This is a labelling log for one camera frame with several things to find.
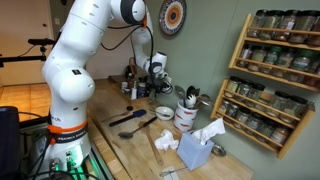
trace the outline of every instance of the franka emika robot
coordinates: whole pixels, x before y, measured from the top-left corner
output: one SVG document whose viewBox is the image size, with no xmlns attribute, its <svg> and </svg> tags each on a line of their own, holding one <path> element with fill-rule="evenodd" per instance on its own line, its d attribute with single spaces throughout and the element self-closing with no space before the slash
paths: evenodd
<svg viewBox="0 0 320 180">
<path fill-rule="evenodd" d="M 76 0 L 42 69 L 52 95 L 50 133 L 31 148 L 30 174 L 80 167 L 89 154 L 86 110 L 95 84 L 84 66 L 96 53 L 112 20 L 126 25 L 146 22 L 148 28 L 141 26 L 131 35 L 136 65 L 158 77 L 166 74 L 165 54 L 158 52 L 152 57 L 143 53 L 142 46 L 152 36 L 151 20 L 143 0 Z"/>
</svg>

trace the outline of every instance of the blue box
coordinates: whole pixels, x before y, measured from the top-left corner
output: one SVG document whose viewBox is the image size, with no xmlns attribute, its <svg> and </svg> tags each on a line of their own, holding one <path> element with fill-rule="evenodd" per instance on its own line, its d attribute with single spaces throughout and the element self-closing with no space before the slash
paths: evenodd
<svg viewBox="0 0 320 180">
<path fill-rule="evenodd" d="M 213 145 L 211 140 L 206 145 L 201 145 L 191 137 L 190 132 L 186 132 L 182 134 L 177 153 L 191 171 L 207 162 Z"/>
</svg>

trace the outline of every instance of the white bowl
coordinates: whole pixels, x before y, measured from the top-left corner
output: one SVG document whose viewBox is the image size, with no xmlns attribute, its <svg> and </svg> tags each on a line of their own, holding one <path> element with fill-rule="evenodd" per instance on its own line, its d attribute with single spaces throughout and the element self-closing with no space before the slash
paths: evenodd
<svg viewBox="0 0 320 180">
<path fill-rule="evenodd" d="M 156 111 L 157 117 L 161 120 L 164 120 L 164 121 L 170 120 L 174 115 L 174 111 L 168 107 L 165 107 L 165 106 L 159 106 L 155 109 L 155 111 Z"/>
</svg>

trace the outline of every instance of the spice rack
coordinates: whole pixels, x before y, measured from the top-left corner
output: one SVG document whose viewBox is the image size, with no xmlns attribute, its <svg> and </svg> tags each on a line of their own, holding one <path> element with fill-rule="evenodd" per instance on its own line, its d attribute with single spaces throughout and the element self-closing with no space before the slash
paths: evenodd
<svg viewBox="0 0 320 180">
<path fill-rule="evenodd" d="M 289 114 L 286 114 L 285 112 L 282 112 L 282 111 L 279 111 L 277 109 L 274 109 L 274 108 L 272 108 L 272 107 L 270 107 L 268 105 L 260 103 L 259 101 L 255 101 L 255 100 L 252 100 L 250 98 L 247 98 L 246 96 L 242 96 L 240 94 L 228 91 L 227 90 L 228 81 L 229 81 L 229 79 L 225 79 L 223 81 L 222 85 L 221 85 L 221 88 L 220 88 L 220 91 L 219 91 L 219 94 L 218 94 L 218 97 L 217 97 L 217 100 L 215 102 L 215 105 L 214 105 L 214 108 L 212 110 L 210 118 L 211 119 L 220 118 L 220 117 L 228 118 L 229 120 L 231 120 L 231 123 L 224 121 L 224 124 L 226 126 L 234 129 L 235 131 L 239 132 L 240 134 L 242 134 L 242 135 L 246 136 L 247 138 L 253 140 L 254 142 L 258 143 L 259 145 L 261 145 L 261 146 L 267 148 L 268 150 L 276 153 L 278 159 L 282 159 L 285 156 L 285 154 L 287 153 L 287 151 L 290 149 L 290 147 L 292 146 L 294 141 L 300 135 L 300 133 L 302 132 L 304 127 L 308 124 L 310 119 L 313 117 L 313 115 L 315 113 L 314 106 L 309 105 L 309 107 L 307 108 L 307 110 L 304 113 L 303 117 L 297 118 L 295 116 L 291 116 Z M 293 118 L 296 121 L 296 123 L 295 124 L 288 124 L 288 123 L 282 121 L 281 119 L 279 119 L 277 117 L 269 116 L 268 114 L 266 114 L 265 112 L 263 112 L 263 111 L 261 111 L 259 109 L 256 109 L 254 107 L 248 107 L 244 103 L 236 101 L 234 98 L 230 98 L 230 97 L 225 96 L 224 95 L 225 92 L 228 92 L 228 93 L 236 95 L 236 96 L 240 96 L 241 98 L 244 98 L 245 100 L 248 100 L 248 101 L 251 101 L 251 102 L 253 102 L 255 104 L 258 104 L 258 105 L 260 105 L 260 106 L 262 106 L 264 108 L 269 108 L 269 109 L 272 109 L 273 111 L 276 111 L 276 112 L 278 112 L 280 114 L 284 114 L 284 115 L 286 115 L 286 116 L 288 116 L 290 118 Z M 272 94 L 267 93 L 267 92 L 264 91 L 262 93 L 261 97 L 263 97 L 264 99 L 270 100 L 270 98 L 272 97 Z M 223 99 L 226 99 L 226 100 L 228 100 L 228 101 L 230 101 L 230 102 L 232 102 L 234 104 L 237 104 L 239 106 L 246 107 L 246 108 L 250 109 L 252 112 L 256 112 L 256 113 L 258 113 L 258 114 L 260 114 L 262 116 L 268 117 L 269 119 L 288 127 L 289 129 L 291 129 L 291 132 L 290 132 L 287 140 L 283 144 L 279 144 L 279 143 L 273 141 L 272 139 L 270 139 L 269 137 L 266 137 L 263 134 L 259 133 L 258 131 L 251 129 L 250 127 L 248 127 L 244 123 L 242 123 L 240 121 L 237 121 L 236 119 L 234 119 L 234 118 L 232 118 L 230 116 L 227 116 L 224 112 L 219 111 L 219 107 L 220 107 Z M 257 140 L 255 136 L 247 134 L 243 129 L 235 128 L 232 123 L 240 124 L 241 126 L 245 127 L 247 130 L 253 132 L 254 134 L 259 135 L 259 136 L 265 138 L 267 141 L 272 142 L 276 147 L 271 147 L 269 144 Z"/>
<path fill-rule="evenodd" d="M 315 91 L 315 92 L 320 92 L 320 89 L 317 87 L 313 87 L 313 86 L 309 86 L 306 84 L 302 84 L 302 83 L 298 83 L 298 82 L 292 82 L 292 81 L 288 81 L 286 79 L 280 78 L 280 77 L 275 77 L 269 74 L 264 74 L 262 72 L 253 72 L 253 71 L 249 71 L 246 68 L 243 67 L 239 67 L 236 65 L 237 61 L 245 61 L 245 62 L 250 62 L 250 63 L 254 63 L 254 64 L 258 64 L 258 65 L 263 65 L 266 67 L 272 67 L 275 69 L 280 69 L 280 70 L 284 70 L 286 72 L 293 72 L 293 73 L 297 73 L 297 74 L 301 74 L 304 76 L 308 76 L 308 77 L 312 77 L 312 78 L 316 78 L 320 80 L 320 76 L 316 75 L 316 74 L 311 74 L 311 73 L 307 73 L 307 72 L 302 72 L 302 71 L 298 71 L 298 70 L 294 70 L 294 69 L 290 69 L 290 68 L 283 68 L 283 67 L 279 67 L 276 65 L 271 65 L 271 64 L 266 64 L 263 62 L 257 62 L 257 61 L 252 61 L 249 59 L 243 59 L 243 58 L 239 58 L 240 54 L 241 54 L 241 50 L 244 46 L 245 43 L 254 43 L 254 44 L 269 44 L 269 45 L 279 45 L 279 46 L 286 46 L 286 47 L 292 47 L 295 49 L 308 49 L 308 50 L 313 50 L 313 51 L 319 51 L 320 52 L 320 47 L 311 47 L 305 44 L 293 44 L 293 43 L 288 43 L 288 42 L 282 42 L 282 41 L 274 41 L 274 40 L 261 40 L 259 38 L 251 38 L 251 37 L 247 37 L 247 31 L 249 29 L 252 30 L 263 30 L 263 31 L 276 31 L 276 32 L 290 32 L 290 33 L 299 33 L 299 34 L 308 34 L 308 35 L 319 35 L 320 36 L 320 32 L 311 32 L 311 31 L 297 31 L 297 30 L 284 30 L 284 29 L 272 29 L 272 28 L 253 28 L 250 27 L 250 24 L 253 20 L 253 15 L 249 14 L 244 22 L 243 28 L 241 30 L 239 39 L 237 41 L 235 50 L 233 52 L 233 55 L 231 57 L 230 63 L 229 63 L 229 68 L 232 69 L 237 69 L 239 71 L 243 71 L 246 73 L 250 73 L 250 74 L 255 74 L 258 76 L 262 76 L 268 79 L 272 79 L 275 81 L 279 81 L 282 83 L 286 83 L 286 84 L 290 84 L 296 87 L 300 87 L 300 88 L 304 88 L 307 90 L 311 90 L 311 91 Z"/>
</svg>

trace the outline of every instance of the white paper towel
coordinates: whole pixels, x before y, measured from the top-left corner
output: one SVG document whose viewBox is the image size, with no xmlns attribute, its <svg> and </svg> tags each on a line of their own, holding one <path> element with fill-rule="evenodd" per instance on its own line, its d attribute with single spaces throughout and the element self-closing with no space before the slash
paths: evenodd
<svg viewBox="0 0 320 180">
<path fill-rule="evenodd" d="M 173 139 L 173 135 L 169 130 L 164 129 L 161 133 L 161 136 L 161 138 L 158 138 L 154 141 L 157 149 L 167 150 L 169 146 L 173 150 L 178 148 L 179 141 Z"/>
<path fill-rule="evenodd" d="M 226 133 L 226 130 L 224 128 L 223 120 L 222 118 L 219 118 L 203 129 L 193 132 L 191 136 L 201 145 L 205 145 L 211 137 L 215 136 L 216 134 L 224 133 Z"/>
</svg>

